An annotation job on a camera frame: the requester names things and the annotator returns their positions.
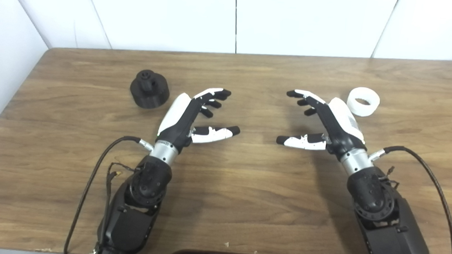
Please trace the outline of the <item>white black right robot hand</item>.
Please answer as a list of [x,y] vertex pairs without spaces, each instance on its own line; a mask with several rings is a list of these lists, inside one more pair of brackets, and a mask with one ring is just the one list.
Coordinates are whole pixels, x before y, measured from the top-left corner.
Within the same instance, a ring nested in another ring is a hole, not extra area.
[[286,95],[298,98],[297,104],[300,106],[310,106],[304,114],[306,116],[316,114],[327,132],[278,136],[277,144],[295,149],[325,150],[337,157],[348,176],[373,167],[365,146],[364,135],[343,100],[333,98],[327,103],[314,93],[300,89],[288,91]]

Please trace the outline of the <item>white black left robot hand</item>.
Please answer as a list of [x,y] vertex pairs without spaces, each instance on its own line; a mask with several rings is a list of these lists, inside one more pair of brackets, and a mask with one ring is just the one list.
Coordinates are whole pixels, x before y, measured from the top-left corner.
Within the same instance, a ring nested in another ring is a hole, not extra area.
[[193,98],[182,93],[168,109],[157,132],[151,157],[155,157],[167,165],[172,165],[182,149],[192,143],[213,143],[232,138],[240,134],[238,126],[224,128],[194,127],[199,114],[212,118],[213,113],[208,106],[219,109],[221,100],[226,100],[231,92],[222,88],[209,88]]

